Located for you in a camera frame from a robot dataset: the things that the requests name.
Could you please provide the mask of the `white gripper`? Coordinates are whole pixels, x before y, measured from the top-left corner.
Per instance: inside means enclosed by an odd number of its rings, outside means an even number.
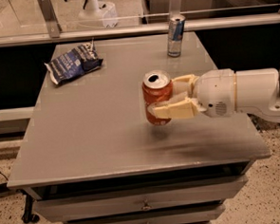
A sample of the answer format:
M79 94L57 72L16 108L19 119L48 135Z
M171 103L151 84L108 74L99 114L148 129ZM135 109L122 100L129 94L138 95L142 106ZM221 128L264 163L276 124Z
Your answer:
M191 119L199 113L208 117L231 116L235 109L235 74L231 69L210 70L199 78L195 74L173 79L173 94L186 92L194 98L177 103L149 104L147 111L157 119Z

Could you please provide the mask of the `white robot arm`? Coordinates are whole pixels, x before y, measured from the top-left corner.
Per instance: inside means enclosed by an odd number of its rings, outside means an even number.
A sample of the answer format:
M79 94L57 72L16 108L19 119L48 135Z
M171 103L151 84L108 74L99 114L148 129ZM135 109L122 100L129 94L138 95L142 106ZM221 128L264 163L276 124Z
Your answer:
M248 113L280 123L280 68L214 69L174 79L164 70L153 70L143 77L142 94L147 120L154 125L199 113L218 118Z

